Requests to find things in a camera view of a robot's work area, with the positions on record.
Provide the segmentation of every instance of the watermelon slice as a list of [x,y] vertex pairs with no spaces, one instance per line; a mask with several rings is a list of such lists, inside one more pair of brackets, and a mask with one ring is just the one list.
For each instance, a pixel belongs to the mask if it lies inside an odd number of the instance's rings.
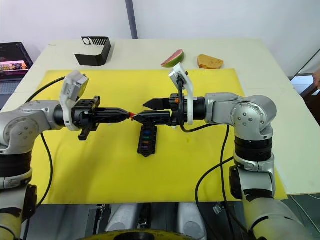
[[164,68],[172,68],[178,63],[181,63],[184,60],[185,54],[182,49],[179,49],[171,57],[169,57],[166,61],[164,61],[161,66]]

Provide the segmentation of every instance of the bread slice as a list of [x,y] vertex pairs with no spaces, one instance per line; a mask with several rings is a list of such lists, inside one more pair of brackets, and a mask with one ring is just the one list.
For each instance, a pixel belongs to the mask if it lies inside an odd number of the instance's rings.
[[223,60],[204,54],[200,54],[196,62],[201,69],[219,69],[224,64]]

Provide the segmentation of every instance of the robotic arm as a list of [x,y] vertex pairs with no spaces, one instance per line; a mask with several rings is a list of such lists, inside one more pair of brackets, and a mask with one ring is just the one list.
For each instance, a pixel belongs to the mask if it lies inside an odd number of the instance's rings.
[[[152,110],[133,117],[142,124],[180,125],[190,119],[190,98],[184,98],[182,85],[190,93],[188,73],[179,63],[169,74],[179,94],[155,98],[144,104]],[[207,93],[194,97],[193,120],[207,124],[227,124],[234,127],[234,163],[230,171],[230,190],[243,202],[249,233],[259,240],[309,240],[310,234],[298,218],[281,201],[275,200],[275,157],[272,153],[271,121],[277,108],[266,96],[240,97],[233,93]]]
[[81,99],[88,78],[78,71],[65,77],[60,102],[35,100],[0,113],[0,239],[20,239],[21,223],[30,218],[37,203],[32,179],[32,150],[44,131],[81,130],[87,139],[100,123],[119,123],[130,117],[120,108],[99,107],[100,97]]

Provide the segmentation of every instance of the yellow mat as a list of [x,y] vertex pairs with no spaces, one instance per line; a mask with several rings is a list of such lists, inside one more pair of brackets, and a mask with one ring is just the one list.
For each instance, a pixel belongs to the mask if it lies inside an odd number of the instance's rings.
[[[194,95],[232,92],[243,96],[234,69],[190,70]],[[70,71],[49,71],[43,85],[67,75]],[[168,70],[84,70],[89,78],[83,99],[101,97],[100,107],[122,108],[139,113],[152,98],[167,98],[177,89]],[[62,82],[47,88],[36,99],[58,100]],[[186,128],[205,124],[197,121]],[[126,120],[117,124],[101,124],[87,141],[79,141],[80,132],[66,128],[44,133],[54,166],[53,183],[44,203],[102,204],[147,202],[194,202],[199,178],[220,161],[226,126],[212,126],[184,133],[159,126],[156,154],[147,158],[137,153],[141,124]],[[224,159],[233,155],[234,129],[230,128]],[[38,187],[40,199],[49,180],[49,160],[38,137],[32,152],[32,183]],[[229,162],[224,166],[226,196],[230,194]],[[276,198],[285,199],[283,185],[276,176]],[[199,188],[199,200],[222,201],[220,170],[212,172]]]

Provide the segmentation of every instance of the white table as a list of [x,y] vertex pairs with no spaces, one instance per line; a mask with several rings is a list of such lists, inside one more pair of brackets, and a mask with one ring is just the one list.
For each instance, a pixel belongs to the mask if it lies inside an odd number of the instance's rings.
[[185,69],[197,69],[197,56],[206,54],[234,68],[247,96],[265,95],[277,106],[273,153],[287,194],[320,193],[320,127],[303,99],[258,39],[119,39],[111,41],[103,66],[80,66],[74,54],[97,55],[102,46],[88,46],[81,39],[52,42],[43,51],[15,93],[4,106],[22,105],[36,90],[48,70],[158,70],[177,49],[184,49]]

